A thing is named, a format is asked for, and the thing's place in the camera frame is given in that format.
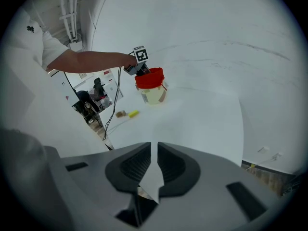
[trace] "wire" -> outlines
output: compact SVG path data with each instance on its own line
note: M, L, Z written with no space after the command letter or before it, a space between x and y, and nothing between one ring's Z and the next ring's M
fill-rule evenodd
M117 98L119 96L119 90L120 90L120 83L121 83L121 71L122 71L122 67L119 67L118 69L118 82L117 82L117 89L116 89L116 93L115 93L115 100L114 100L114 109L112 111L112 115L110 116L109 120L107 121L106 125L105 125L105 135L104 135L104 138L103 138L103 141L106 139L107 137L107 130L108 130L108 127L109 127L109 124L112 120L112 117L114 116L115 112L116 112L116 103L117 103Z

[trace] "table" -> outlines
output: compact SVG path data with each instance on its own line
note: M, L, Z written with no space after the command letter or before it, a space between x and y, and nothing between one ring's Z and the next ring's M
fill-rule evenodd
M125 110L129 113L135 109L139 114L133 118L114 115L107 135L115 149L139 142L152 143L152 162L140 186L157 202L157 187L163 186L157 165L158 141L218 155L241 166L244 131L237 97L168 88L166 99L157 105L144 103L137 91L124 96L116 104L116 112ZM104 125L112 111L113 106L100 113Z

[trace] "hand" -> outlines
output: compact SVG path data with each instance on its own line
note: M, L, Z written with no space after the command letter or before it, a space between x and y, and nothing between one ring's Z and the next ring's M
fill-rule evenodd
M129 66L136 66L137 65L137 60L134 56L132 55L126 55L126 54L121 54L121 63L124 68L128 68Z

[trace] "red lid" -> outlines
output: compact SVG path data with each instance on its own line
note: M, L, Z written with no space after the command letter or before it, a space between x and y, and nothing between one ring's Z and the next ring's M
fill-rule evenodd
M136 85L138 88L151 89L159 87L163 84L163 80L165 78L163 69L160 67L156 67L150 68L150 71L150 74L135 77Z

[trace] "logo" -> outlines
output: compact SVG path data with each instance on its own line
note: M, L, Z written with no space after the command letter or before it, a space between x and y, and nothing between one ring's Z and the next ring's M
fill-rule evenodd
M31 33L34 33L34 28L32 26L27 26L27 30Z

